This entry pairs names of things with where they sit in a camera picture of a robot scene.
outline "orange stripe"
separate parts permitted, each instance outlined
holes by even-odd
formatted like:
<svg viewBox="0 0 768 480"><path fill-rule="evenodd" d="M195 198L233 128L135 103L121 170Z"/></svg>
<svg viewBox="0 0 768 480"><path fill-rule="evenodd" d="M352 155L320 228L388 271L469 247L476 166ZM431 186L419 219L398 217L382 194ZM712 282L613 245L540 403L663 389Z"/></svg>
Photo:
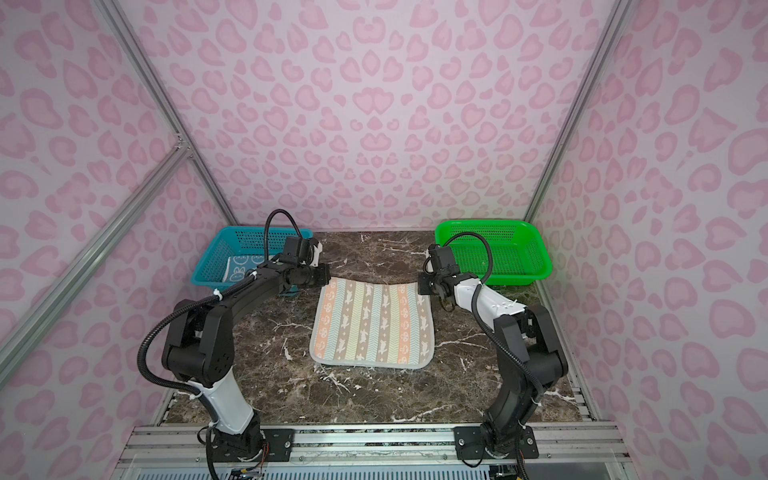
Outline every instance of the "orange stripe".
<svg viewBox="0 0 768 480"><path fill-rule="evenodd" d="M408 289L405 285L397 287L397 298L400 307L400 348L397 363L408 363L411 356L411 311L408 308Z"/></svg>
<svg viewBox="0 0 768 480"><path fill-rule="evenodd" d="M323 294L323 306L320 311L320 324L317 328L317 337L315 338L315 356L322 359L328 345L328 331L331 327L331 315L333 314L333 304L336 302L336 290L338 282L331 280L326 286L326 292Z"/></svg>

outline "green basket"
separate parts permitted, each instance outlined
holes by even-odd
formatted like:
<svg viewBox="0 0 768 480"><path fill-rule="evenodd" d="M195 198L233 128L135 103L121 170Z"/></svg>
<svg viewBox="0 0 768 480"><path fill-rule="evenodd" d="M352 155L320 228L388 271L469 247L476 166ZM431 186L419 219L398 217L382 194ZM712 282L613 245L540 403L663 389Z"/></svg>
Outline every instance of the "green basket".
<svg viewBox="0 0 768 480"><path fill-rule="evenodd" d="M536 227L522 220L449 220L435 229L435 242L443 244L461 232L482 235L491 246L493 273L488 285L530 285L552 273L552 261ZM480 240L461 237L451 249L462 272L485 275L488 256Z"/></svg>

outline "folded cloth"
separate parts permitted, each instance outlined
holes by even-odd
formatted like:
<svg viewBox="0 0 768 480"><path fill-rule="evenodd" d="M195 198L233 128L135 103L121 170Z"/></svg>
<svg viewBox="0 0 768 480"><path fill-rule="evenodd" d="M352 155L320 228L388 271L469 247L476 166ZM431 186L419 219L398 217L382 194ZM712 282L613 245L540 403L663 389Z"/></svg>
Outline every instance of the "folded cloth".
<svg viewBox="0 0 768 480"><path fill-rule="evenodd" d="M264 261L264 255L236 255L227 259L227 269L224 271L224 283L239 282L245 278L248 270L254 270Z"/></svg>
<svg viewBox="0 0 768 480"><path fill-rule="evenodd" d="M310 356L324 365L421 369L432 360L429 297L416 283L376 285L333 277L320 292Z"/></svg>

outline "pink heart pattern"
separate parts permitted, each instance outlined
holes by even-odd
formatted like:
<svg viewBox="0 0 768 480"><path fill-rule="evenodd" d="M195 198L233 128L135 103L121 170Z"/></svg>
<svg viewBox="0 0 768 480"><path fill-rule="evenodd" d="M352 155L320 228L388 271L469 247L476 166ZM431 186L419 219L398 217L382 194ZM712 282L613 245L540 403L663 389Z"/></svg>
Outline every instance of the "pink heart pattern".
<svg viewBox="0 0 768 480"><path fill-rule="evenodd" d="M175 220L177 232L152 218ZM0 392L0 477L34 478L41 467L71 480L111 471L125 432L149 421L162 392L136 371L138 344L176 302L206 294L191 286L191 269L223 226L197 174L182 165ZM162 247L136 240L149 233ZM0 312L8 321L9 310ZM158 353L159 345L149 355L154 371Z"/></svg>
<svg viewBox="0 0 768 480"><path fill-rule="evenodd" d="M641 478L768 475L768 87L747 73L768 10L747 3L640 2L535 221Z"/></svg>
<svg viewBox="0 0 768 480"><path fill-rule="evenodd" d="M291 206L309 227L350 229L521 217L611 8L609 0L585 2L589 8L506 0L455 8L211 3L237 8L140 0L124 9L240 221L263 222L273 208ZM200 49L169 49L166 38ZM216 84L206 81L213 77ZM726 80L718 70L712 82ZM441 151L442 163L414 160ZM507 177L515 188L472 181L456 193L453 180L485 152L494 158L483 174ZM497 163L498 153L509 161ZM219 155L263 168L243 172ZM321 161L307 160L315 157ZM393 163L377 166L375 157ZM394 181L392 172L403 169ZM285 180L293 187L265 194ZM449 190L462 208L431 201Z"/></svg>
<svg viewBox="0 0 768 480"><path fill-rule="evenodd" d="M89 2L2 17L0 343L175 141Z"/></svg>

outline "blue basket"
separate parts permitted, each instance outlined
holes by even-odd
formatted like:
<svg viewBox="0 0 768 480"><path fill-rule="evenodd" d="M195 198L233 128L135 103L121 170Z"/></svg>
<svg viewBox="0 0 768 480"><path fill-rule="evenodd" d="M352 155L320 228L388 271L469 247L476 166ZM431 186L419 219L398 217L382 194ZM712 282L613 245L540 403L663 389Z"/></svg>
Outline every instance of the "blue basket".
<svg viewBox="0 0 768 480"><path fill-rule="evenodd" d="M301 229L304 238L311 238L312 230ZM286 237L296 236L293 228L270 227L270 256L283 251ZM210 288L225 289L235 282L225 283L221 279L227 269L227 259L236 255L264 255L263 227L225 227L210 242L192 274L192 283Z"/></svg>

